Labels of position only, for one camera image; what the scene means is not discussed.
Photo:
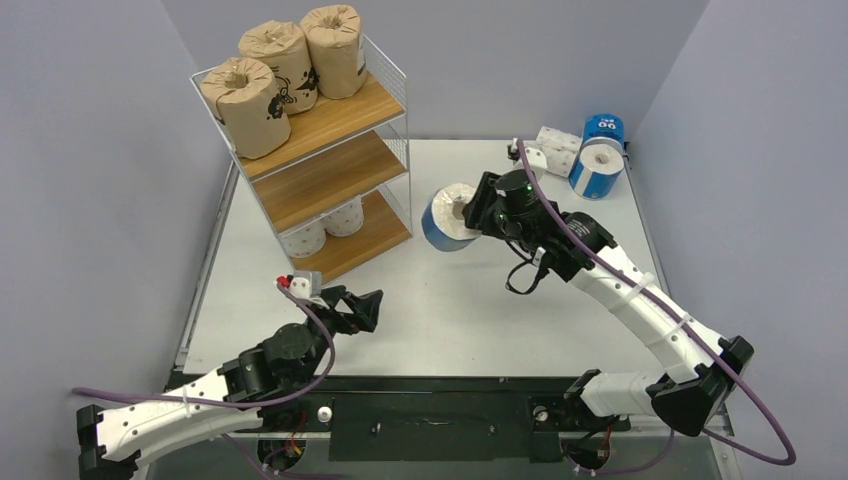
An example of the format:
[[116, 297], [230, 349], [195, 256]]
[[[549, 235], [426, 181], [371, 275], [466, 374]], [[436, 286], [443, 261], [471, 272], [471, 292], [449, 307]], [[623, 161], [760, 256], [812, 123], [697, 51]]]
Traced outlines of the blue toilet roll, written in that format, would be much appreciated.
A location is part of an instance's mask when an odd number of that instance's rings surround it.
[[476, 188], [466, 183], [454, 183], [438, 190], [421, 216], [424, 237], [441, 252], [455, 252], [467, 247], [482, 236], [479, 230], [465, 226], [463, 209], [469, 205]]

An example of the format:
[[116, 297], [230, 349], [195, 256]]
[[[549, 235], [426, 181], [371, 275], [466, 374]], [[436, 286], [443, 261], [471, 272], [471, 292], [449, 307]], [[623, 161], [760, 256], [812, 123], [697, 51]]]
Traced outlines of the white red-dotted toilet roll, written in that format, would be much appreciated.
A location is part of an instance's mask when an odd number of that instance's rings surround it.
[[326, 243], [326, 231], [320, 220], [290, 233], [281, 233], [278, 240], [290, 258], [307, 258], [318, 253]]
[[321, 223], [329, 235], [347, 237], [357, 233], [364, 225], [364, 221], [362, 198], [357, 196], [326, 214]]

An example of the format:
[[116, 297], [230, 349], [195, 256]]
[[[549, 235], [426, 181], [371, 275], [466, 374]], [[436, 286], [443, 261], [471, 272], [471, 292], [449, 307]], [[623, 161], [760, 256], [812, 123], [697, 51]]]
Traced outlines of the white wire wooden shelf rack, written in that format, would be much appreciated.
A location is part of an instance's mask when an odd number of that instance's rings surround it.
[[357, 231], [330, 233], [317, 252], [288, 258], [327, 281], [413, 236], [407, 76], [369, 37], [363, 41], [368, 75], [354, 96], [320, 98], [291, 117], [289, 140], [260, 159], [231, 156], [279, 242], [361, 205]]

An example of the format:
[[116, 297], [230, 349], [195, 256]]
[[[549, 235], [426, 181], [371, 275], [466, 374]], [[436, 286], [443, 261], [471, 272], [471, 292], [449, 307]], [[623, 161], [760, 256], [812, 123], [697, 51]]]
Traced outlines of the brown roll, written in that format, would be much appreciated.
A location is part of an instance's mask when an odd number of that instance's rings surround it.
[[247, 30], [238, 42], [242, 57], [269, 66], [287, 115], [310, 110], [318, 99], [319, 77], [303, 30], [294, 22], [271, 20]]
[[362, 19], [356, 9], [343, 4], [315, 8], [302, 18], [300, 27], [319, 91], [330, 99], [356, 94], [368, 75]]
[[258, 159], [289, 139], [281, 91], [265, 63], [231, 57], [203, 78], [200, 92], [238, 156]]

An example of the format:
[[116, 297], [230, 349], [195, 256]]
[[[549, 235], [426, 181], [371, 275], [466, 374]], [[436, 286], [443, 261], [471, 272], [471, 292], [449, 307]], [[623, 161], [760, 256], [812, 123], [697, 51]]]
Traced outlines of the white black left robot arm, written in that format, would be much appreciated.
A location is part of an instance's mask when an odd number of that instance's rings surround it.
[[334, 366], [337, 334], [376, 330], [381, 290], [361, 296], [345, 286], [313, 287], [305, 277], [277, 279], [305, 315], [209, 373], [164, 393], [124, 394], [86, 387], [73, 394], [114, 402], [76, 413], [82, 479], [131, 479], [140, 467], [183, 447], [239, 430], [291, 427], [298, 402]]

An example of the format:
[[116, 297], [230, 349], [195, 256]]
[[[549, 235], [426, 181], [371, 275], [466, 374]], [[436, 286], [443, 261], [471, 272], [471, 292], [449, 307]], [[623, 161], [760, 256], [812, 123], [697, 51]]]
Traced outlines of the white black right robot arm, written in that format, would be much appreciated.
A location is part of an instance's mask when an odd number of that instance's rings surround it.
[[474, 233], [516, 243], [546, 276], [554, 272], [594, 298], [655, 356], [662, 370], [588, 373], [564, 400], [566, 418], [588, 427], [600, 417], [651, 415], [697, 436], [734, 390], [754, 347], [689, 316], [640, 270], [592, 216], [554, 219], [525, 172], [486, 172], [451, 208]]

